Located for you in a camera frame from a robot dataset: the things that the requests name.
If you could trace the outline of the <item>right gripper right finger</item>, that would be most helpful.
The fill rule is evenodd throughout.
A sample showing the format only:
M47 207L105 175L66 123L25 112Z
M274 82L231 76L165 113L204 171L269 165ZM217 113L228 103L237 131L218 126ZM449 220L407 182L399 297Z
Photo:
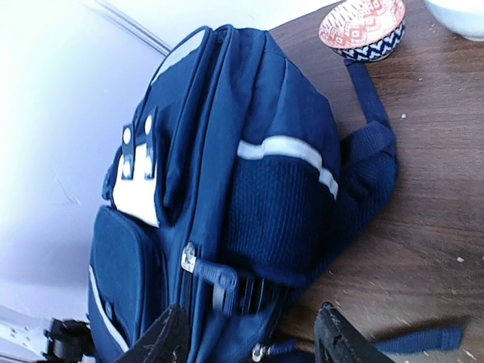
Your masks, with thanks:
M315 319L315 362L391 363L330 302Z

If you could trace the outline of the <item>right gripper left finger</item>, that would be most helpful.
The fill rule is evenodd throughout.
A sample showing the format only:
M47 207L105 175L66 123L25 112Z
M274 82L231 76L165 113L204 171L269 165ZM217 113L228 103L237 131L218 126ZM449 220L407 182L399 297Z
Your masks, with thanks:
M144 335L116 363L185 363L189 350L189 320L179 305L167 307Z

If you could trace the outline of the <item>navy blue backpack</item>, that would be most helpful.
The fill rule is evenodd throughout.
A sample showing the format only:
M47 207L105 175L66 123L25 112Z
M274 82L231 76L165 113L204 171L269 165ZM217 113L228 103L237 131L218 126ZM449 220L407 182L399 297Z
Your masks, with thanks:
M275 328L387 205L398 173L368 71L345 66L366 123L341 138L326 97L266 31L204 26L164 59L95 219L95 361L115 362L176 304L186 362L315 362ZM391 359L461 341L460 327L436 327L371 344Z

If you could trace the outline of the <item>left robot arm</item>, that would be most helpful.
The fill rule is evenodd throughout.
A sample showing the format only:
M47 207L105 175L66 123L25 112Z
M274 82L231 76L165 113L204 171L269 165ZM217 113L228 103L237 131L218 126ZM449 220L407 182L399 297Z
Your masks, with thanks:
M25 315L1 305L1 362L68 362L48 354L47 318Z

